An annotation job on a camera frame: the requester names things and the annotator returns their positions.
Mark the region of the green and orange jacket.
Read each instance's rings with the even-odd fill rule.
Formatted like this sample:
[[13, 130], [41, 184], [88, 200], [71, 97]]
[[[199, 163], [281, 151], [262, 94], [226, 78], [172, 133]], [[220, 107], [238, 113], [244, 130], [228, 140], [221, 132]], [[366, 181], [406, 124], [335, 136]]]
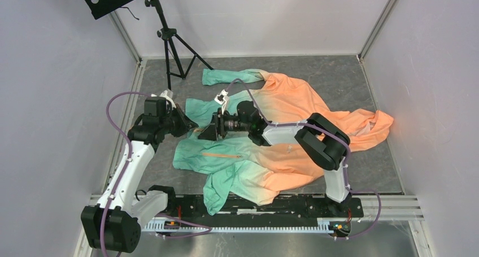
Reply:
[[[264, 81], [264, 85], [231, 95], [229, 111], [235, 112], [240, 102], [254, 99], [275, 123], [293, 123], [318, 113], [348, 135], [353, 152], [371, 149], [386, 140], [394, 121], [382, 111], [332, 111], [306, 81], [282, 73], [204, 70], [202, 83], [215, 85], [235, 79]], [[307, 185], [324, 174], [299, 144], [257, 146], [245, 132], [228, 133], [218, 141], [199, 140], [192, 133], [178, 143], [173, 167], [206, 175], [203, 196], [210, 215], [222, 209], [229, 194], [266, 205], [281, 191]]]

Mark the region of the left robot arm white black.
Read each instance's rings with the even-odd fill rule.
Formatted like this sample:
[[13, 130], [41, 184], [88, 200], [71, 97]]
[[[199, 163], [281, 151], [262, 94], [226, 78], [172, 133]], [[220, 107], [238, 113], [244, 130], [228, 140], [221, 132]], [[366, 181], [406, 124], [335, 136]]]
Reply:
[[153, 185], [141, 199], [136, 192], [141, 177], [166, 135], [181, 137], [197, 128], [169, 92], [151, 95], [144, 101], [143, 114], [130, 130], [123, 157], [109, 185], [93, 206], [84, 207], [81, 222], [89, 246], [101, 250], [132, 253], [141, 230], [157, 214], [171, 216], [177, 211], [174, 188]]

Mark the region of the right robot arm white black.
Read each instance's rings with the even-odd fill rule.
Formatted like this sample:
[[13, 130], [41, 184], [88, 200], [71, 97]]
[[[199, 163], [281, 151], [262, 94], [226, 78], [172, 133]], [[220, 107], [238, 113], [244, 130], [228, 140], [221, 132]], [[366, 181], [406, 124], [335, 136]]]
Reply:
[[327, 211], [341, 216], [349, 209], [351, 194], [344, 168], [351, 153], [350, 139], [323, 115], [313, 113], [306, 120], [274, 123], [263, 116], [253, 101], [242, 101], [235, 114], [222, 108], [214, 112], [198, 139], [218, 141], [229, 132], [246, 132], [257, 146], [298, 144], [325, 172]]

